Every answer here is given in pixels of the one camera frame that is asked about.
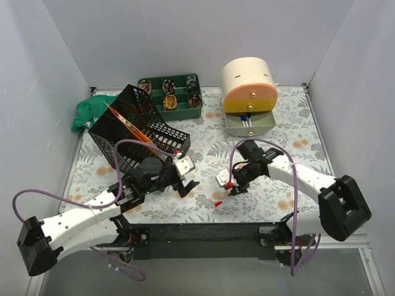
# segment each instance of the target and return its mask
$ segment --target green cloth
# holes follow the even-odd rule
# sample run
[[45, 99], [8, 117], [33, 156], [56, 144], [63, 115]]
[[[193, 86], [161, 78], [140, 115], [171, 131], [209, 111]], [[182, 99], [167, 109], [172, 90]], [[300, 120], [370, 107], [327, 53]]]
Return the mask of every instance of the green cloth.
[[117, 97], [99, 94], [80, 102], [77, 105], [77, 115], [74, 119], [72, 131], [83, 131], [85, 128], [91, 128], [96, 120], [107, 110], [104, 102], [111, 105]]

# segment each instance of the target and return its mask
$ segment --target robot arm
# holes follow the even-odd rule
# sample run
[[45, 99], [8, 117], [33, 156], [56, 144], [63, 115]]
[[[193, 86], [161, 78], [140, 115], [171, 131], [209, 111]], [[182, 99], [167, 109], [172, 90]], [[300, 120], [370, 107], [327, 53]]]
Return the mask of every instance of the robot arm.
[[185, 197], [199, 182], [184, 186], [185, 175], [194, 170], [188, 156], [172, 158], [162, 163], [149, 157], [122, 178], [122, 188], [114, 184], [87, 205], [105, 205], [121, 196], [106, 208], [74, 208], [63, 214], [38, 221], [35, 216], [24, 221], [17, 245], [30, 276], [51, 269], [58, 260], [79, 250], [99, 244], [141, 246], [148, 243], [148, 229], [133, 229], [122, 215], [142, 204], [146, 194], [164, 191], [172, 186]]
[[[294, 186], [292, 163], [281, 151], [274, 148], [264, 151], [254, 141], [244, 142], [238, 151], [248, 163], [242, 168], [232, 169], [232, 182], [228, 182], [227, 170], [216, 177], [220, 186], [231, 189], [230, 195], [246, 193], [249, 183], [262, 175]], [[297, 236], [327, 233], [337, 241], [344, 241], [371, 218], [369, 207], [354, 179], [346, 175], [335, 178], [303, 165], [295, 166], [298, 189], [319, 207], [319, 210], [298, 214]], [[293, 215], [287, 215], [281, 221], [291, 231]]]

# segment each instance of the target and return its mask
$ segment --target white wall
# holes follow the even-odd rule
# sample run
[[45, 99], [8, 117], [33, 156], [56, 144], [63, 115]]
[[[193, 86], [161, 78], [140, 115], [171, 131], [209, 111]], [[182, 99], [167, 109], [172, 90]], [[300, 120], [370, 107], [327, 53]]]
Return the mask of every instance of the white wall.
[[[89, 89], [41, 0], [0, 0], [0, 39], [0, 294], [25, 295], [30, 278], [11, 200], [32, 187], [62, 194], [77, 140], [75, 105]], [[33, 194], [18, 206], [25, 218], [59, 209]]]
[[355, 177], [372, 211], [366, 224], [387, 295], [394, 295], [395, 2], [354, 1], [312, 82], [337, 175]]
[[196, 72], [219, 86], [231, 60], [265, 59], [277, 83], [313, 77], [352, 0], [44, 0], [90, 86]]

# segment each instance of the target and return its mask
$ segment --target black mesh basket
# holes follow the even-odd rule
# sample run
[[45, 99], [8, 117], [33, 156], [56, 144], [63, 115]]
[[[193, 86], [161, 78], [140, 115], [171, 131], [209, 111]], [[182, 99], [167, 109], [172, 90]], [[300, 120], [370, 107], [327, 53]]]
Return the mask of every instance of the black mesh basket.
[[[167, 125], [144, 90], [129, 84], [111, 107], [151, 139], [156, 147], [169, 153], [174, 150], [183, 153], [188, 151], [191, 145], [189, 134]], [[113, 168], [115, 143], [122, 139], [135, 139], [110, 109], [100, 116], [89, 130], [89, 134]], [[122, 173], [128, 173], [146, 157], [152, 156], [154, 154], [142, 145], [123, 143], [118, 146], [118, 163]]]

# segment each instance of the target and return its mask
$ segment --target floral mat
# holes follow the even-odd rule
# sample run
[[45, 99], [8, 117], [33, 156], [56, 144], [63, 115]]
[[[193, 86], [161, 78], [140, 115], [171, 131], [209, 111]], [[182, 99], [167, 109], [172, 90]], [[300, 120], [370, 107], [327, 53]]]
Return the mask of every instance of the floral mat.
[[[120, 91], [96, 94], [116, 95]], [[187, 197], [167, 189], [146, 196], [145, 203], [124, 213], [131, 223], [243, 223], [278, 221], [293, 208], [293, 188], [281, 181], [261, 177], [251, 183], [247, 194], [229, 197], [219, 207], [214, 203], [226, 197], [215, 175], [229, 166], [229, 156], [239, 140], [225, 132], [220, 88], [202, 88], [204, 106], [201, 118], [170, 121], [168, 124], [191, 135], [189, 155], [196, 164], [187, 175], [200, 181]], [[314, 119], [302, 87], [279, 86], [278, 102], [273, 110], [277, 126], [263, 136], [287, 149], [296, 163], [324, 174], [330, 169]], [[235, 160], [242, 160], [235, 154]], [[69, 192], [69, 199], [86, 202], [117, 181], [114, 169], [85, 132]], [[317, 208], [304, 194], [299, 195], [301, 212]], [[60, 212], [73, 208], [62, 203]]]

